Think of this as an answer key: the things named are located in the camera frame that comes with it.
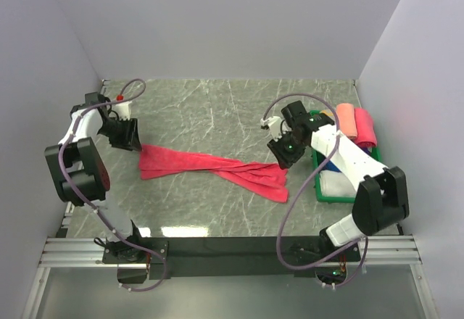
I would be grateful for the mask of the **red towel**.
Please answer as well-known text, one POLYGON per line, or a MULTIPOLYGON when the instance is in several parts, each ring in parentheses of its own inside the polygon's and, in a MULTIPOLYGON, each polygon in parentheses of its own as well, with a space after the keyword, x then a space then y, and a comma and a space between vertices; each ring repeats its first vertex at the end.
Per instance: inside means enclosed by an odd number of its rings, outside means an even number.
POLYGON ((141 178, 149 180, 184 172, 207 171, 277 203, 289 197, 287 171, 277 163, 242 162, 197 152, 180 152, 144 144, 138 168, 141 178))

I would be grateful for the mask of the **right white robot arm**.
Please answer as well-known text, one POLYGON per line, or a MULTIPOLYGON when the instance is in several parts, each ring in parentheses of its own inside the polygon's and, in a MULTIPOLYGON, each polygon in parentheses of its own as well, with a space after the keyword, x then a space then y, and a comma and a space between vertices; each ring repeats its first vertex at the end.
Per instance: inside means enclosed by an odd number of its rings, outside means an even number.
POLYGON ((409 216, 403 170, 373 159, 342 133, 338 120, 310 114, 301 101, 288 104, 281 113, 280 117, 263 115, 260 121, 261 128, 271 134, 268 148, 280 168, 289 169, 310 147, 334 163, 356 191, 352 211, 320 232, 322 257, 335 260, 348 243, 372 236, 409 216))

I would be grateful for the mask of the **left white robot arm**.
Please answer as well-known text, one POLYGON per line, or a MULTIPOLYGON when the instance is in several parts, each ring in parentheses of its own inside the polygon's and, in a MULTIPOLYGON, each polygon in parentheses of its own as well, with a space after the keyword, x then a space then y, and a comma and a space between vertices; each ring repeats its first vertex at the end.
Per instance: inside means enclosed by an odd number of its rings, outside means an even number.
POLYGON ((94 139, 107 137, 116 149, 141 151, 138 121, 131 117, 131 102, 116 101, 98 92, 86 94, 70 112, 71 124, 58 144, 48 146, 44 156, 54 187, 63 202, 88 212, 104 228, 105 240, 94 241, 107 254, 138 262, 146 245, 134 222, 109 197, 110 179, 94 139))

